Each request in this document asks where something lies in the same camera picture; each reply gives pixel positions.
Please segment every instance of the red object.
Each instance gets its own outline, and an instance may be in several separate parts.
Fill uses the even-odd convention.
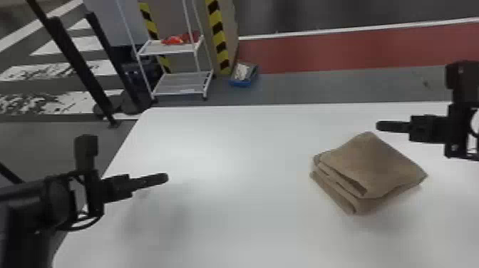
[[[192,35],[193,35],[193,41],[194,43],[198,42],[198,40],[200,40],[200,32],[199,31],[193,31],[192,32]],[[190,42],[190,33],[186,32],[184,34],[182,34],[180,36],[181,40],[183,40],[183,42],[185,43],[191,43]]]
[[[238,60],[262,73],[434,66],[479,60],[479,24],[240,41]]]
[[[170,36],[167,39],[161,41],[165,45],[181,45],[184,41],[178,36]]]

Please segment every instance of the white shelf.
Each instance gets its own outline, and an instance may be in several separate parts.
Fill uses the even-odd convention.
[[[203,94],[206,98],[212,76],[213,70],[197,73],[166,73],[158,81],[153,95]]]
[[[191,43],[184,43],[183,45],[165,45],[162,40],[148,40],[145,45],[139,50],[139,56],[151,56],[151,55],[169,55],[179,53],[193,53],[203,43],[204,36],[201,35],[194,45]]]

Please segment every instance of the folded towel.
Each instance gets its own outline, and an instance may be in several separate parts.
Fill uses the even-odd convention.
[[[417,164],[370,132],[314,157],[313,178],[347,213],[363,214],[421,183]]]

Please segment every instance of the shelf rack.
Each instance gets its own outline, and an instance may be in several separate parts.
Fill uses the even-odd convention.
[[[125,29],[126,29],[128,38],[130,39],[132,49],[135,53],[136,61],[138,62],[138,65],[140,66],[140,71],[141,71],[143,80],[145,81],[145,84],[148,90],[151,92],[151,98],[153,99],[156,96],[165,96],[165,95],[202,94],[203,100],[207,100],[208,88],[210,86],[214,71],[213,71],[213,65],[211,62],[210,50],[208,49],[208,47],[206,47],[206,44],[205,44],[205,32],[203,31],[200,17],[198,15],[196,1],[191,0],[197,25],[200,30],[200,37],[197,42],[184,43],[181,45],[165,45],[162,43],[162,40],[148,39],[146,43],[139,50],[137,50],[137,48],[135,47],[133,35],[130,31],[130,27],[126,20],[125,13],[123,12],[123,9],[119,1],[120,0],[116,0],[116,5],[122,17],[123,24],[125,24]],[[183,5],[183,13],[185,15],[188,34],[190,35],[190,40],[194,40],[186,0],[182,0],[182,5]],[[202,46],[206,50],[207,60],[210,67],[210,69],[207,71],[201,70],[200,61],[198,59],[198,51],[200,50]],[[164,67],[161,66],[163,70],[163,76],[157,82],[154,89],[152,89],[150,84],[148,83],[148,78],[146,77],[145,70],[143,69],[141,57],[165,56],[165,55],[179,54],[179,53],[191,53],[193,55],[195,59],[196,72],[166,73]]]

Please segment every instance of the white floor marking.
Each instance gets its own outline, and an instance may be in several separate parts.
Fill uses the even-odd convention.
[[[87,61],[93,75],[114,76],[117,73],[111,61]],[[73,76],[75,73],[69,63],[49,63],[37,65],[12,66],[0,74],[0,81],[28,81],[36,79],[55,79]]]
[[[86,19],[81,19],[75,25],[70,27],[68,30],[74,31],[74,30],[83,30],[83,29],[91,29],[91,26]]]
[[[116,113],[113,115],[113,117],[116,120],[138,120],[140,119],[140,116],[141,116],[141,113],[137,115],[127,115],[124,113]]]
[[[123,89],[105,91],[118,95]],[[61,95],[47,93],[0,95],[0,113],[5,115],[70,115],[91,114],[95,101],[88,91],[73,91]]]
[[[376,26],[349,27],[349,28],[324,29],[324,30],[313,30],[313,31],[296,31],[291,33],[260,34],[255,36],[240,36],[239,39],[241,41],[246,41],[246,40],[273,39],[273,38],[297,37],[297,36],[315,36],[315,35],[322,35],[322,34],[341,34],[341,33],[349,33],[354,31],[376,31],[376,30],[385,30],[385,29],[407,29],[407,28],[445,26],[445,25],[453,25],[453,24],[471,24],[471,23],[478,23],[478,22],[479,22],[479,17],[471,17],[471,18],[464,18],[464,19],[449,19],[445,21],[422,21],[422,22],[411,22],[411,23],[405,23],[405,24],[386,24],[386,25],[376,25]]]
[[[82,36],[82,37],[73,37],[73,43],[79,51],[100,51],[103,50],[100,41],[96,36]],[[48,54],[60,54],[61,51],[56,45],[56,43],[51,40],[36,51],[34,51],[30,56],[38,55],[48,55]]]
[[[118,95],[123,89],[105,91],[107,96]],[[88,91],[68,92],[57,96],[58,102],[50,102],[43,106],[42,114],[70,115],[93,113],[96,104]]]
[[[83,3],[83,0],[73,0],[68,2],[67,4],[64,4],[63,6],[58,7],[57,9],[51,11],[48,13],[48,16],[62,16],[69,11],[73,10],[77,6],[80,6]],[[0,52],[4,51],[5,49],[9,48],[10,46],[13,46],[15,43],[23,40],[27,36],[31,35],[32,33],[38,31],[41,29],[43,25],[41,22],[37,19],[35,21],[32,21],[31,23],[23,26],[22,28],[16,30],[13,33],[10,33],[8,36],[3,37],[0,39]]]

